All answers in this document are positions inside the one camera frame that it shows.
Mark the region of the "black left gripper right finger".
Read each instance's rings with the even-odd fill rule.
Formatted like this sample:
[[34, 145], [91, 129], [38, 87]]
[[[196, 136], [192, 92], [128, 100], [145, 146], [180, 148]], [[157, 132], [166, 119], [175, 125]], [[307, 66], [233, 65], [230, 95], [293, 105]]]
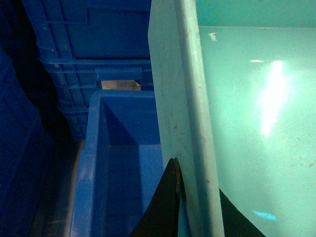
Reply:
[[219, 190], [226, 237], [264, 237], [261, 233]]

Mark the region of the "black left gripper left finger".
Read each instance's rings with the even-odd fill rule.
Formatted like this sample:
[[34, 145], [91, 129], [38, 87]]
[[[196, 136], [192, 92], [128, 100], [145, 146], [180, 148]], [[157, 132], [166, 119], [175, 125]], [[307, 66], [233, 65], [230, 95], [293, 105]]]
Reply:
[[131, 237], [178, 236], [182, 174], [177, 158], [171, 158], [148, 208]]

